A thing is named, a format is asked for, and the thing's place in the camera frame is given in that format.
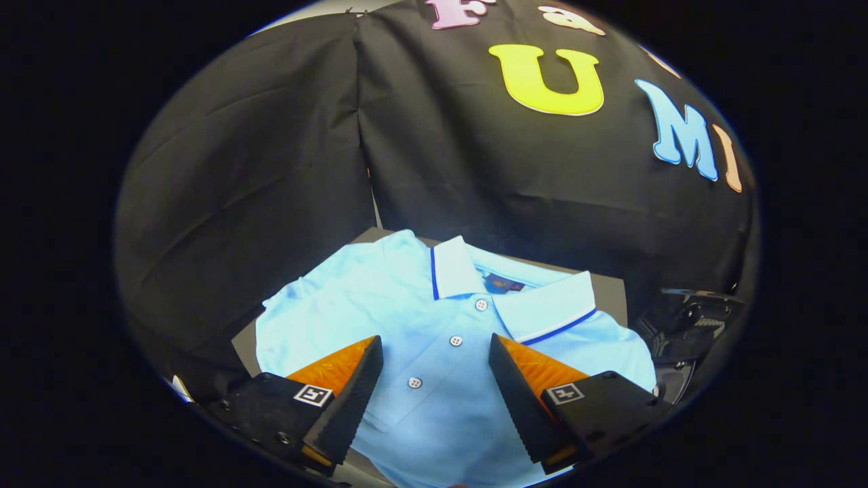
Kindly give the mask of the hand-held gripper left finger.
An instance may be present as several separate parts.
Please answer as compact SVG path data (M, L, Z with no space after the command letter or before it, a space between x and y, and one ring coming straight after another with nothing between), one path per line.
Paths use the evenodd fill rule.
M239 441L288 466L329 478L343 464L384 365L378 335L288 376L260 373L207 404Z

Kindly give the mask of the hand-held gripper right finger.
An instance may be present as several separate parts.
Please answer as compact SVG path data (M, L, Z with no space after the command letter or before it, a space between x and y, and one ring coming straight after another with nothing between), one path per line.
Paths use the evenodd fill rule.
M612 455L672 408L615 371L589 375L498 334L488 361L525 451L547 474Z

